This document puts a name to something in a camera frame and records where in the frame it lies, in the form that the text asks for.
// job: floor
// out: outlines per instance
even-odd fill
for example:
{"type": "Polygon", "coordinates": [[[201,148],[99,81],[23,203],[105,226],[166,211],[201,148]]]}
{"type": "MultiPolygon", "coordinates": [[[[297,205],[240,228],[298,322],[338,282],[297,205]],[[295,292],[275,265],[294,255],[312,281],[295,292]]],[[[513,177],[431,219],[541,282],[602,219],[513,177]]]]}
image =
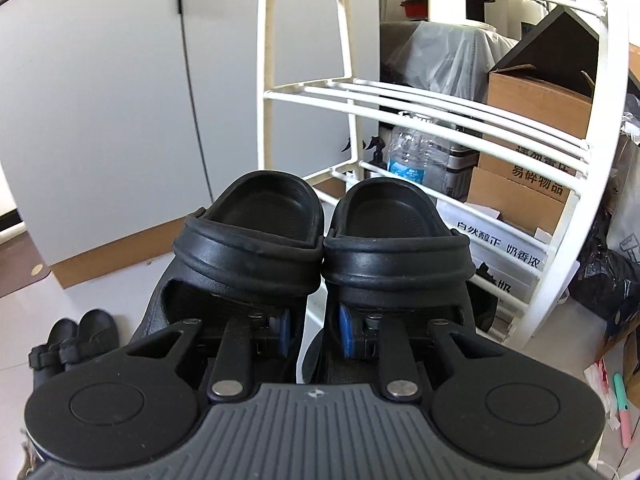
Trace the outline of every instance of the floor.
{"type": "MultiPolygon", "coordinates": [[[[166,254],[67,290],[52,273],[0,298],[0,480],[13,480],[22,465],[20,429],[24,403],[31,393],[26,364],[31,347],[46,341],[59,318],[79,320],[92,308],[110,312],[122,341],[128,341],[171,258],[166,254]]],[[[526,353],[581,378],[603,329],[601,320],[570,301],[555,310],[526,353]]]]}

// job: white metal shelf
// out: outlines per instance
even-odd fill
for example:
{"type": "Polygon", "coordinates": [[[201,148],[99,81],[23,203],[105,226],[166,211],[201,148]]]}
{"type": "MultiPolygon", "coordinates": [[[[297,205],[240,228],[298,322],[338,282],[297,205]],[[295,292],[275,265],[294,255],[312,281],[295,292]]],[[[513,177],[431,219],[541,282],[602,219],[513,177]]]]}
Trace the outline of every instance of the white metal shelf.
{"type": "MultiPolygon", "coordinates": [[[[517,258],[478,238],[471,238],[472,243],[479,244],[510,264],[518,266],[519,269],[526,270],[537,280],[530,301],[524,302],[477,275],[471,279],[476,285],[502,300],[502,305],[498,309],[500,323],[495,323],[490,331],[490,337],[504,341],[512,348],[521,349],[546,319],[560,297],[564,282],[586,238],[609,177],[618,141],[628,70],[628,18],[624,2],[620,0],[581,0],[580,2],[540,0],[583,10],[600,19],[598,73],[591,118],[586,138],[577,139],[546,124],[482,103],[354,77],[350,0],[335,1],[339,30],[337,40],[340,41],[344,75],[338,78],[292,82],[276,86],[273,53],[274,0],[258,0],[258,166],[267,169],[273,167],[271,109],[273,101],[279,100],[347,114],[351,141],[350,158],[336,166],[307,175],[305,179],[312,185],[329,178],[357,182],[364,177],[364,169],[398,178],[362,160],[362,139],[358,123],[366,118],[428,132],[506,160],[572,190],[551,242],[543,244],[530,235],[491,218],[467,204],[420,186],[428,195],[481,218],[484,222],[499,226],[503,231],[545,252],[546,260],[543,262],[543,270],[540,271],[526,266],[517,258]],[[455,127],[447,128],[439,124],[426,123],[363,105],[382,105],[415,112],[447,121],[488,138],[460,132],[455,127]],[[493,142],[491,139],[498,139],[500,142],[522,146],[539,153],[540,158],[545,157],[575,170],[575,175],[565,173],[550,164],[493,142]],[[354,176],[345,176],[344,173],[348,171],[353,172],[354,176]]],[[[318,189],[316,193],[321,200],[332,205],[338,202],[337,198],[318,189]]]]}

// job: white cabinet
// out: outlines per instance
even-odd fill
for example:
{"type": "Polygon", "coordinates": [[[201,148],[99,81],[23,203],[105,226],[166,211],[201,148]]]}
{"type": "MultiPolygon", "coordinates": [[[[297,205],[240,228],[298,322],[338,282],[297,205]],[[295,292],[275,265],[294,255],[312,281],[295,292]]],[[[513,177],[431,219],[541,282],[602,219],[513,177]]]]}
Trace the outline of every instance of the white cabinet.
{"type": "Polygon", "coordinates": [[[47,263],[210,203],[177,0],[8,0],[0,37],[2,167],[47,263]]]}
{"type": "MultiPolygon", "coordinates": [[[[257,167],[257,0],[183,0],[193,99],[214,195],[257,167]]],[[[356,75],[378,79],[378,0],[353,0],[356,75]]],[[[335,0],[276,0],[276,84],[342,75],[335,0]]],[[[363,138],[377,124],[363,122],[363,138]]],[[[347,118],[274,103],[276,169],[299,175],[346,160],[347,118]]]]}

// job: plastic bottle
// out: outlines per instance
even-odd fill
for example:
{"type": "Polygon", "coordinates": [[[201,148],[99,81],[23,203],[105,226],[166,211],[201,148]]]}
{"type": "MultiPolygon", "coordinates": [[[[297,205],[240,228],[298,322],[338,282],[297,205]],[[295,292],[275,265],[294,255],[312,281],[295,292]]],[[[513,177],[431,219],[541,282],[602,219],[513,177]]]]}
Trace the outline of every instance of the plastic bottle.
{"type": "MultiPolygon", "coordinates": [[[[455,129],[455,124],[443,123],[411,112],[400,112],[431,124],[455,129]]],[[[396,126],[391,134],[388,170],[412,182],[423,184],[442,192],[451,143],[448,140],[419,132],[404,126],[396,126]]]]}

